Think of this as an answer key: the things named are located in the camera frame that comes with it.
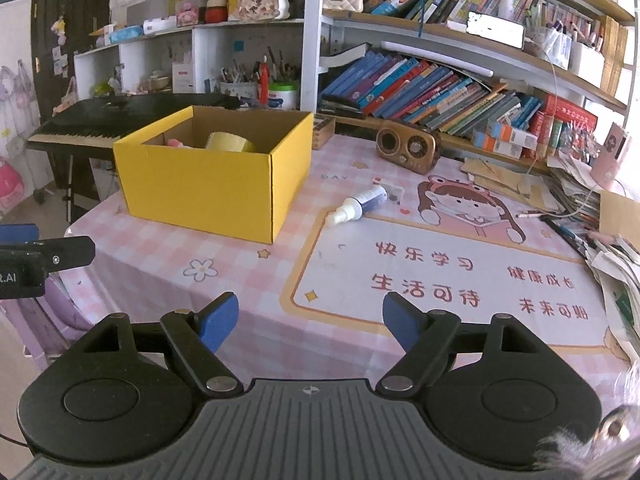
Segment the blue cord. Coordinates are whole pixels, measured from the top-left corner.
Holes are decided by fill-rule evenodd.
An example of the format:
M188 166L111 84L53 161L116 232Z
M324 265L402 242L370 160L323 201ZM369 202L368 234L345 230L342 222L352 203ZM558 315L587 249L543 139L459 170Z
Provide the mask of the blue cord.
M424 27L424 6L427 0L422 0L422 12L420 13L420 28L418 29L418 38L422 37L422 28Z

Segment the pink power bank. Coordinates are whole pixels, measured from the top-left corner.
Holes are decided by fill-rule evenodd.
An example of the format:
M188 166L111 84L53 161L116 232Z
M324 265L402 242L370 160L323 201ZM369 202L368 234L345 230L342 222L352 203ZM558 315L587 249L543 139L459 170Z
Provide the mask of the pink power bank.
M631 137L620 126L613 123L598 158L591 168L591 176L604 189L611 191L614 187L630 145Z

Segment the brown speaker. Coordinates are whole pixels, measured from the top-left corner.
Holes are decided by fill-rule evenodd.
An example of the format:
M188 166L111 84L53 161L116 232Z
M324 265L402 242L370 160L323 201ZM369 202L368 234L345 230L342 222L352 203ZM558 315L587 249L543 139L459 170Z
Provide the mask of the brown speaker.
M440 137L428 128L384 121L376 135L376 151L392 163L425 174L440 157Z

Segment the orange border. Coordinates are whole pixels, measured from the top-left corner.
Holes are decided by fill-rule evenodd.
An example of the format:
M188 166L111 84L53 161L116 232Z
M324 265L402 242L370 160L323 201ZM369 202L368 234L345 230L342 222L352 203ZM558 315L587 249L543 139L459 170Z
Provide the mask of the orange border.
M320 233L322 232L322 227L324 226L324 219L327 214L333 211L334 208L323 208L319 213L318 217L314 221L313 226L311 227L309 236L306 238L305 244L300 250L298 259L293 265L291 269L291 273L282 287L282 292L280 293L280 306L292 316L303 317L304 319L319 321L327 324L331 324L334 326L339 326L341 328L346 328L349 330L359 330L360 332L368 332L372 334L382 334L391 337L391 332L386 328L386 326L382 323L373 322L373 321L364 321L361 319L356 319L350 316L341 316L340 314L329 314L326 312L321 312L315 308L311 308L308 306L303 306L297 304L293 297L298 290L298 286L300 285L300 281L302 280L302 276L306 270L306 266L309 263L309 259L311 258L311 254L318 243L318 239L320 237ZM552 254L547 251L536 250L528 247L522 247L520 244L508 244L506 242L489 242L484 237L475 237L472 235L458 235L452 232L448 232L443 229L436 228L434 226L427 226L418 224L416 222L405 221L405 220L397 220L395 218L389 218L380 215L367 214L366 218L370 218L373 220L380 220L385 222L390 222L393 224L399 224L407 227L414 227L418 229L424 229L426 231L437 232L440 234L446 234L451 236L457 236L459 238L466 238L468 240L475 240L478 242L484 242L486 244L498 245L502 247L512 248L520 251L525 251L527 253L540 254L541 256L549 256L551 258L555 258L557 260L564 260L566 262L572 264L583 264L585 265L583 260L578 260L575 258L569 258L567 256L560 256L558 254ZM604 335L603 335L603 346L564 346L564 345L555 345L551 346L551 348L558 354L600 354L610 352L610 350L604 346Z

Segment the clear pen holder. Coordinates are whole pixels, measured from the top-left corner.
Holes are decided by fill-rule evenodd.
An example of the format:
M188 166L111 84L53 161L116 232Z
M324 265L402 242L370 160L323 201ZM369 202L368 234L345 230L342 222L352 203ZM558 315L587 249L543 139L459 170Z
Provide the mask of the clear pen holder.
M532 43L525 43L524 51L532 56L550 61L567 70L571 55L572 38L554 28L533 27L527 29L527 38Z

